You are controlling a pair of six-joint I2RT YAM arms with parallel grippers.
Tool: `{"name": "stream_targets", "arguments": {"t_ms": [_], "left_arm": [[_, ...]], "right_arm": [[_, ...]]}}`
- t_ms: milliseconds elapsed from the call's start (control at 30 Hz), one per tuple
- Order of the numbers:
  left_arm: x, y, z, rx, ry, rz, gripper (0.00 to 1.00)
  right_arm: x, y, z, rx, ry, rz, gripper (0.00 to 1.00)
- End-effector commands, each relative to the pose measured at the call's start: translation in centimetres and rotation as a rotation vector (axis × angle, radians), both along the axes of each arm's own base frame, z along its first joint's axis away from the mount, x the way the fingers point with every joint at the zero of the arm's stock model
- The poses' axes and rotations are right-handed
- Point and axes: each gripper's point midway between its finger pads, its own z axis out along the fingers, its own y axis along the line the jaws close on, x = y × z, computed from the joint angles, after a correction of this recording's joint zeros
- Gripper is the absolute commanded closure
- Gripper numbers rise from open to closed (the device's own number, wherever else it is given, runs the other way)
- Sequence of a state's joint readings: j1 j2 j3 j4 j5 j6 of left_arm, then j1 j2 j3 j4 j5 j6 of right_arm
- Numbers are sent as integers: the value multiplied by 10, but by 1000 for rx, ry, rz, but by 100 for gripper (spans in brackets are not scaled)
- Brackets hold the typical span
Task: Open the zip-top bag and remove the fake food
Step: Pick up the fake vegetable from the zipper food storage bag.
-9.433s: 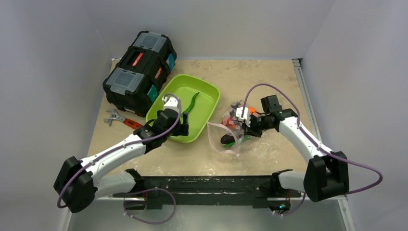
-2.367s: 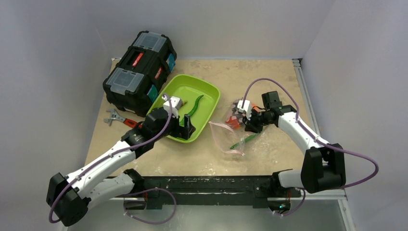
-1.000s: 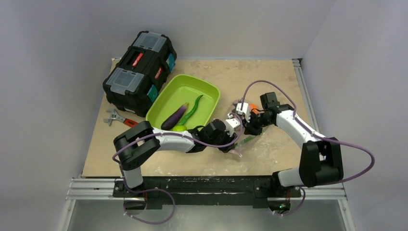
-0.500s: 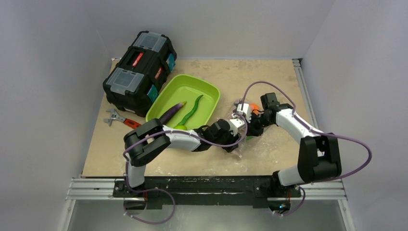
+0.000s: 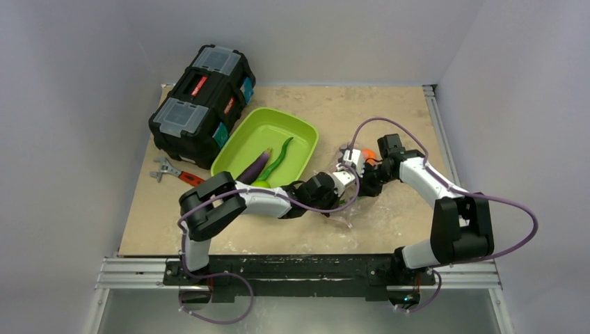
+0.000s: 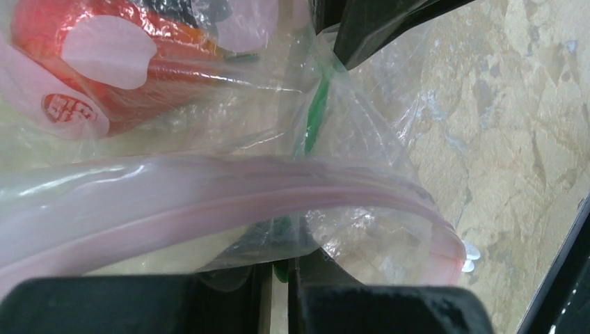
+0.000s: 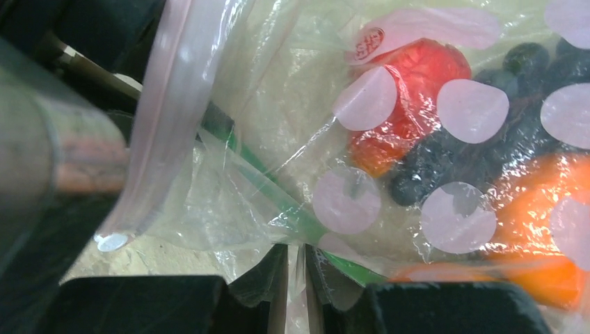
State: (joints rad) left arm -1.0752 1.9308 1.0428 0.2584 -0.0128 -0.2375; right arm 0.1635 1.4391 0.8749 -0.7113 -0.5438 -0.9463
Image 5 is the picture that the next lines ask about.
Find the clear zip top bag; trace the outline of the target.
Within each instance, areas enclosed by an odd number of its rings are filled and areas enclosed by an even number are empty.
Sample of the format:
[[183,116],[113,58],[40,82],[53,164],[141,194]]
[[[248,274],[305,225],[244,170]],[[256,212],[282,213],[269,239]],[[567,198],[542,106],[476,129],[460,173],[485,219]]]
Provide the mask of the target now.
[[[354,175],[344,166],[344,162],[352,154],[352,161],[356,162],[353,168],[358,172]],[[353,224],[360,220],[360,215],[372,208],[376,197],[383,190],[383,185],[375,178],[375,173],[381,160],[377,154],[368,148],[355,146],[350,150],[347,144],[343,144],[335,153],[334,163],[328,168],[329,175],[335,183],[335,193],[338,196],[336,207],[350,204],[346,209],[329,215],[329,219],[352,228]]]

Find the green fake chili pepper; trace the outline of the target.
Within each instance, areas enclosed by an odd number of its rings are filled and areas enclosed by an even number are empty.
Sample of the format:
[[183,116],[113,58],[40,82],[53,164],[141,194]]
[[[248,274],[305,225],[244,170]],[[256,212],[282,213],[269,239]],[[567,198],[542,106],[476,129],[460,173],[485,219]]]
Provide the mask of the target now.
[[281,151],[280,151],[279,155],[276,157],[276,159],[270,165],[268,165],[266,167],[265,170],[262,171],[262,173],[256,179],[256,182],[262,182],[262,181],[268,180],[268,178],[271,176],[273,171],[275,169],[277,169],[281,165],[281,163],[285,160],[285,157],[286,157],[287,151],[288,151],[288,147],[293,140],[294,140],[293,137],[289,137],[287,140],[285,140],[285,142],[282,144]]

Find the green fake apple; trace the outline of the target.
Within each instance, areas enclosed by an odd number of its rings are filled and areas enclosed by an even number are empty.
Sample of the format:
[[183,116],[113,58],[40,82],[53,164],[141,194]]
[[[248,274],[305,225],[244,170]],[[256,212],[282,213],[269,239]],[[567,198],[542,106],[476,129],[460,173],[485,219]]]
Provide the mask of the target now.
[[256,180],[251,184],[251,186],[267,188],[267,189],[271,187],[271,185],[266,180]]

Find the purple fake eggplant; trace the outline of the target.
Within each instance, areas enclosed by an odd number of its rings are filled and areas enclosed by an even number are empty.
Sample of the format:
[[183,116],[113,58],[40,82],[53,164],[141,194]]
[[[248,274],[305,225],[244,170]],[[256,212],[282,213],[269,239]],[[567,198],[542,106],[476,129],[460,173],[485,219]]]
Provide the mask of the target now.
[[236,181],[243,184],[252,184],[264,171],[271,158],[272,152],[272,148],[267,148],[264,150],[247,168],[245,168],[239,174],[239,176],[236,178]]

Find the lime green plastic tray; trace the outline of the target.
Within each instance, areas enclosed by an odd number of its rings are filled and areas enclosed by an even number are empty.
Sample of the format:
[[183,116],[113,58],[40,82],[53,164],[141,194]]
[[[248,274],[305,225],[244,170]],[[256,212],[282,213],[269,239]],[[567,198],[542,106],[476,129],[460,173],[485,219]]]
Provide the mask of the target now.
[[241,121],[213,162],[210,173],[227,171],[237,177],[268,148],[273,149],[271,161],[275,161],[288,138],[293,140],[285,159],[267,182],[272,187],[289,184],[306,169],[319,141],[319,132],[302,118],[268,107],[251,111]]

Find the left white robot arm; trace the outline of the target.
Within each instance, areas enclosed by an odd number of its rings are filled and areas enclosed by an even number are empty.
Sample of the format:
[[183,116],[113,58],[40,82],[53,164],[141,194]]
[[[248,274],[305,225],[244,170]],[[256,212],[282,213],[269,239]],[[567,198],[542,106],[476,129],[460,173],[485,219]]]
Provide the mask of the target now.
[[182,231],[180,275],[197,285],[207,277],[212,239],[241,215],[299,218],[306,212],[332,214],[342,211],[353,199],[341,204],[345,191],[360,192],[361,177],[350,168],[318,173],[306,182],[264,188],[236,181],[228,172],[204,181],[180,196],[177,222]]

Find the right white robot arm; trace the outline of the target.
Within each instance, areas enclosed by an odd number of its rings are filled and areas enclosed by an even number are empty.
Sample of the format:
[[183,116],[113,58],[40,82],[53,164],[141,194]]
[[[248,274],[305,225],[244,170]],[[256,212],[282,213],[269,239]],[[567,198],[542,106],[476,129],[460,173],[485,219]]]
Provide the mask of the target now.
[[411,186],[433,210],[430,237],[394,251],[390,273],[397,282],[409,282],[418,269],[493,253],[487,200],[449,190],[449,180],[438,171],[429,170],[424,155],[418,150],[407,150],[399,135],[385,135],[377,143],[381,160],[365,163],[359,195],[377,197],[385,184],[400,181]]

